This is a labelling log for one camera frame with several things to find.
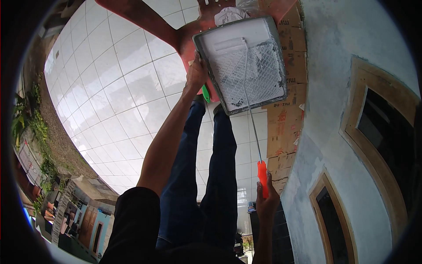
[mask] green handle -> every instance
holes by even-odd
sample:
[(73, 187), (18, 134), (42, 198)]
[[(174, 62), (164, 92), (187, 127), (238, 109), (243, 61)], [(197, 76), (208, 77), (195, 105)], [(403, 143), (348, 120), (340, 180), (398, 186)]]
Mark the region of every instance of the green handle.
[(202, 86), (202, 95), (205, 98), (205, 101), (207, 101), (207, 103), (210, 102), (210, 94), (208, 93), (207, 87), (205, 87), (205, 84)]

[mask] white tile floor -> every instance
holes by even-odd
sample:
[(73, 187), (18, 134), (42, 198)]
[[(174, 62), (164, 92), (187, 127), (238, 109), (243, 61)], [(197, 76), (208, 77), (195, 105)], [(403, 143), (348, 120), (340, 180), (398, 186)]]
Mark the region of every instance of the white tile floor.
[[(174, 28), (199, 16), (196, 0), (144, 1)], [(135, 186), (146, 150), (186, 82), (175, 50), (87, 0), (60, 33), (44, 72), (63, 127), (86, 161), (118, 193)], [(207, 105), (198, 138), (198, 200), (205, 194), (212, 154), (212, 110), (217, 105)], [(265, 111), (253, 111), (263, 156), (267, 147)], [(249, 113), (231, 120), (238, 144), (238, 225), (249, 234), (249, 218), (243, 211), (247, 201), (256, 199), (256, 141)]]

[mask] wooden door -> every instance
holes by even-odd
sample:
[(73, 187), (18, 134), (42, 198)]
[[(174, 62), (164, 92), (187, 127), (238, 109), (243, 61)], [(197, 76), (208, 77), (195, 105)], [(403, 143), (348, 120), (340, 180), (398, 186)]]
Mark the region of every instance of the wooden door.
[(87, 248), (89, 248), (92, 228), (94, 227), (94, 222), (96, 218), (97, 218), (96, 209), (92, 206), (88, 206), (85, 211), (84, 219), (82, 220), (79, 237), (78, 237), (79, 241)]

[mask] red plastic chair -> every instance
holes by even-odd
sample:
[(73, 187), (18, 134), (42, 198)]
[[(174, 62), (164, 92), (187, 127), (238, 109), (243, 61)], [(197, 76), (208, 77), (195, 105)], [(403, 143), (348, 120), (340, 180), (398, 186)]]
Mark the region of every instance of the red plastic chair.
[[(218, 0), (218, 2), (209, 0), (209, 4), (206, 4), (205, 0), (197, 0), (199, 4), (199, 18), (176, 30), (141, 0), (95, 1), (104, 8), (131, 21), (171, 45), (179, 54), (186, 70), (189, 68), (188, 62), (194, 59), (193, 51), (195, 46), (192, 41), (192, 36), (200, 31), (215, 27), (214, 15), (219, 13), (221, 9), (228, 6), (236, 6), (235, 0)], [(296, 1), (297, 0), (273, 0), (263, 11), (250, 15), (260, 16), (269, 14), (274, 18), (276, 25), (278, 25)], [(207, 80), (206, 87), (210, 94), (210, 100), (212, 102), (219, 101), (218, 95), (215, 92), (210, 79)]]

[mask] jeans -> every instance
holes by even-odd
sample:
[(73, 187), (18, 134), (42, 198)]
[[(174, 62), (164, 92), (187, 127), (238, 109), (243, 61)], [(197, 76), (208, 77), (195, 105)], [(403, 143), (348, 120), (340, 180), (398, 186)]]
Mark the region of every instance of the jeans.
[(198, 206), (196, 151), (204, 114), (204, 104), (194, 101), (170, 178), (160, 196), (161, 221), (156, 249), (203, 242), (233, 252), (237, 227), (237, 145), (230, 118), (220, 109), (214, 116), (213, 154), (206, 193)]

